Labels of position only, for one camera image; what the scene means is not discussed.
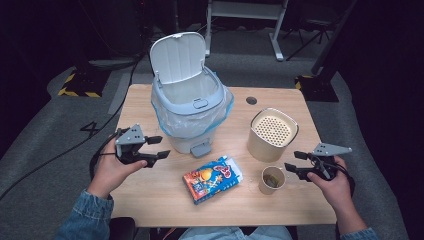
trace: cylindrical container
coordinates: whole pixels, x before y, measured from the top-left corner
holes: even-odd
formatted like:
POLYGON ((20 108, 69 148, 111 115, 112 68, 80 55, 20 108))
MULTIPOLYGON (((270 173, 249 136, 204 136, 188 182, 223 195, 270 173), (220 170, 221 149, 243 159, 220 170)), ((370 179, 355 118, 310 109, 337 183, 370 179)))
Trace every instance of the cylindrical container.
POLYGON ((259 181, 259 190, 266 195, 273 194, 276 190, 281 189, 286 182, 286 176, 283 169, 275 166, 266 167, 262 171, 261 180, 259 181))
POLYGON ((251 122, 247 149, 259 161, 274 162, 280 159, 298 132, 299 126, 291 117, 277 109, 266 108, 251 122))

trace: trash bin lid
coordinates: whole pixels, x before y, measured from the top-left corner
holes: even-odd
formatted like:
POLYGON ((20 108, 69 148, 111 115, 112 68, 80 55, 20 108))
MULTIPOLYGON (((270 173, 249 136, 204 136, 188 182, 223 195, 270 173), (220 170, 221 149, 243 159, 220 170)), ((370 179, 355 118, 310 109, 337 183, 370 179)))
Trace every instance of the trash bin lid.
POLYGON ((200 74, 205 51, 205 39, 196 32, 176 33, 159 39, 150 49, 155 79, 169 84, 200 74))

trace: black cable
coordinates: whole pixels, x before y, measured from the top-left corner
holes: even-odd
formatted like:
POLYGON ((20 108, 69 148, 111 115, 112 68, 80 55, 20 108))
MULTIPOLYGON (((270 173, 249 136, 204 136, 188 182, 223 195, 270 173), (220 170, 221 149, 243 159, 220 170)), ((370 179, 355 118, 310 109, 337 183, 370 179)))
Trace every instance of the black cable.
POLYGON ((118 54, 118 55, 120 55, 120 56, 123 56, 123 57, 137 57, 137 56, 139 56, 140 54, 142 54, 143 52, 144 52, 144 49, 143 49, 143 51, 141 51, 141 52, 139 52, 139 53, 136 53, 136 54, 134 54, 134 55, 127 55, 127 54, 124 54, 124 53, 121 53, 121 52, 119 52, 119 51, 117 51, 117 50, 115 50, 115 49, 113 49, 106 41, 105 41, 105 39, 103 38, 103 36, 100 34, 100 32, 99 32, 99 30, 97 29, 97 27, 96 27, 96 24, 94 24, 94 21, 91 19, 91 17, 90 17, 90 15, 88 14, 88 12, 87 12, 87 10, 85 9, 85 7, 84 7, 84 5, 82 4, 82 2, 81 2, 81 0, 78 0, 78 3, 79 3, 79 5, 80 5, 80 7, 81 7, 81 9, 83 10, 83 12, 84 12, 84 14, 85 14, 85 16, 88 18, 88 21, 90 22, 90 24, 91 24, 91 26, 93 27, 93 29, 94 29, 94 31, 97 33, 97 36, 100 38, 100 40, 103 42, 103 44, 105 44, 105 46, 110 50, 110 51, 112 51, 112 52, 114 52, 114 53, 116 53, 116 54, 118 54))
POLYGON ((342 165, 338 164, 338 163, 336 163, 336 165, 333 165, 333 164, 328 164, 328 163, 323 162, 323 165, 331 167, 331 168, 335 168, 338 171, 342 172, 346 176, 347 180, 349 181, 350 196, 353 197, 353 193, 355 192, 356 183, 355 183, 355 179, 353 179, 353 177, 350 176, 347 169, 345 167, 343 167, 342 165))
POLYGON ((100 157, 101 151, 103 150, 103 148, 112 140, 116 137, 116 135, 118 135, 117 133, 112 134, 111 136, 109 136, 106 141, 103 142, 103 144, 100 146, 100 148, 97 150, 97 152, 93 155, 93 157, 90 160, 90 179, 93 180, 94 178, 94 169, 96 167, 97 164, 97 159, 100 157))
MULTIPOLYGON (((132 84, 132 77, 134 75, 134 71, 138 65, 138 63, 140 62, 141 58, 138 59, 138 61, 134 64, 132 70, 131 70, 131 74, 130 74, 130 81, 128 83, 128 87, 131 86, 132 84)), ((78 148, 79 146, 83 145, 84 143, 86 143, 88 140, 90 140, 91 138, 93 138, 94 136, 96 136, 100 131, 102 131, 107 124, 110 123, 110 121, 112 121, 112 119, 116 116, 116 114, 118 114, 119 110, 121 109, 121 107, 124 105, 124 101, 125 101, 125 96, 124 99, 122 100, 121 104, 119 105, 119 107, 116 109, 115 113, 106 121, 105 124, 103 124, 103 126, 101 126, 99 128, 98 131, 96 131, 94 134, 92 134, 91 136, 89 136, 88 138, 86 138, 85 140, 83 140, 82 142, 78 143, 77 145, 71 147, 70 149, 66 150, 65 152, 57 155, 56 157, 51 158, 50 160, 46 161, 45 163, 41 164, 40 166, 36 167, 35 169, 31 170, 30 172, 26 173, 24 176, 22 176, 21 178, 19 178, 18 180, 16 180, 10 187, 8 187, 0 196, 0 201, 16 186, 18 185, 22 180, 24 180, 25 178, 27 178, 28 176, 30 176, 31 174, 37 172, 38 170, 40 170, 41 168, 43 168, 44 166, 46 166, 47 164, 53 162, 54 160, 66 155, 67 153, 75 150, 76 148, 78 148)))
POLYGON ((130 67, 134 65, 137 61, 138 61, 138 58, 134 58, 131 61, 121 62, 121 63, 112 63, 112 64, 90 63, 90 65, 93 66, 94 69, 98 71, 113 71, 113 70, 119 70, 119 69, 130 67))
POLYGON ((106 155, 115 155, 116 153, 100 153, 97 157, 106 156, 106 155))

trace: gray carpet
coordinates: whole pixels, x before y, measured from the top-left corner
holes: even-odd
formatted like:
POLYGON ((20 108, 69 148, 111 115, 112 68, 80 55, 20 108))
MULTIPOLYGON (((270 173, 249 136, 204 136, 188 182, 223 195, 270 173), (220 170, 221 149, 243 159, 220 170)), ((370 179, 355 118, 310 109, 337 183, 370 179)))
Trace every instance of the gray carpet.
MULTIPOLYGON (((215 33, 206 66, 216 71, 227 86, 294 88, 293 79, 310 74, 326 41, 321 45, 312 43, 292 61, 277 62, 267 34, 271 31, 215 33)), ((300 46, 295 33, 279 42, 285 55, 300 46)), ((26 173, 87 139, 88 133, 81 132, 81 127, 92 121, 97 127, 105 124, 124 98, 131 68, 112 72, 101 98, 58 96, 71 70, 51 80, 47 91, 52 99, 22 130, 0 161, 0 194, 26 173)), ((151 83, 151 74, 148 58, 144 58, 133 82, 151 83)), ((362 138, 349 89, 338 74, 332 85, 339 103, 307 103, 321 140, 353 149, 344 158, 357 182, 355 204, 367 224, 381 239, 407 239, 397 200, 362 138)), ((28 176, 0 201, 0 239, 53 238, 89 183, 89 160, 114 132, 118 117, 92 139, 28 176)), ((299 226, 298 234, 301 240, 335 239, 334 225, 299 226)), ((141 229, 137 239, 146 239, 147 235, 147 229, 141 229)))

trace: small cup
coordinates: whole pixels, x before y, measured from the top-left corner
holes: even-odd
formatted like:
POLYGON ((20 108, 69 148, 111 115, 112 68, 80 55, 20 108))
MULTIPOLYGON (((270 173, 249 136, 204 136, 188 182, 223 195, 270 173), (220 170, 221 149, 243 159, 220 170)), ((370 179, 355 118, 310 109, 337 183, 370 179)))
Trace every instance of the small cup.
POLYGON ((266 195, 274 193, 283 187, 286 182, 286 176, 283 169, 275 166, 266 167, 262 171, 261 180, 259 181, 259 190, 266 195))

